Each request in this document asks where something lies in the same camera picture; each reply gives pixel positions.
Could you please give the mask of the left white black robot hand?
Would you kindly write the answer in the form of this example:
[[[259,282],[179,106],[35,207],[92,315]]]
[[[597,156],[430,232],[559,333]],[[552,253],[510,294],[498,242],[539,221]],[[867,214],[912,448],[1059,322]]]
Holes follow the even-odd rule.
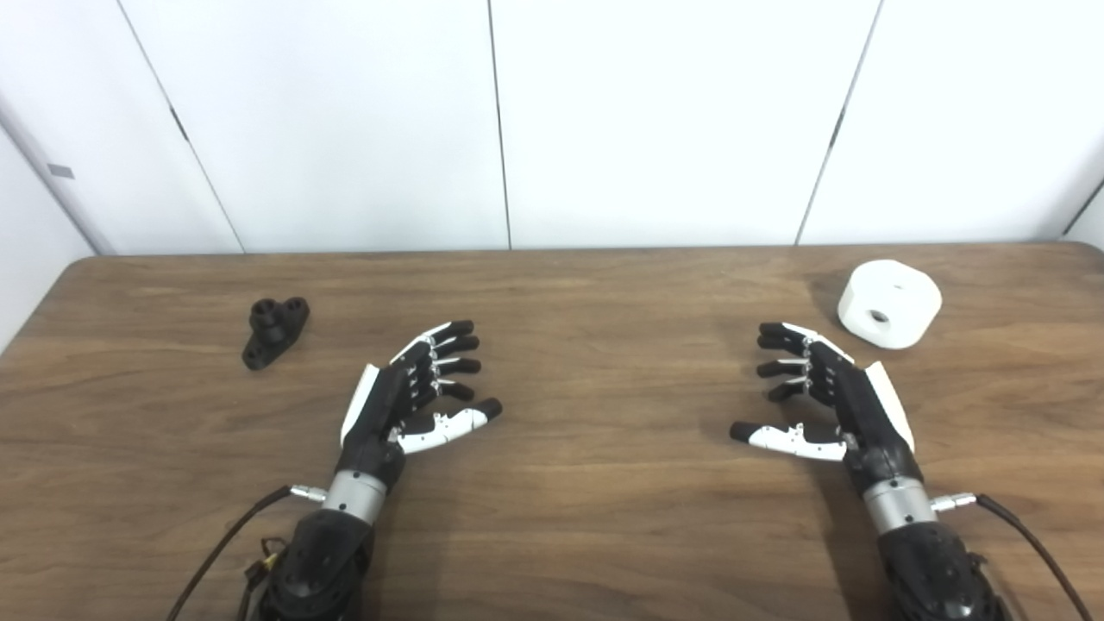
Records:
[[[390,492],[408,455],[497,419],[499,400],[478,401],[470,386],[452,379],[480,372],[480,361],[461,356],[479,346],[474,322],[446,322],[411,339],[382,368],[367,365],[346,412],[336,472],[375,478]]]

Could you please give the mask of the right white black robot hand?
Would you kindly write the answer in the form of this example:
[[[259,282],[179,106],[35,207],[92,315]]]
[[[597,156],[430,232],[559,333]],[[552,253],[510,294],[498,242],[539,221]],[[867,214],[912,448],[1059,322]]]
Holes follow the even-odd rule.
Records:
[[[733,440],[781,455],[840,462],[859,494],[889,480],[924,478],[907,415],[882,364],[861,368],[836,343],[795,323],[761,323],[757,345],[789,354],[756,369],[762,379],[781,378],[766,392],[772,404],[811,398],[831,409],[835,421],[789,427],[736,421],[730,427]]]

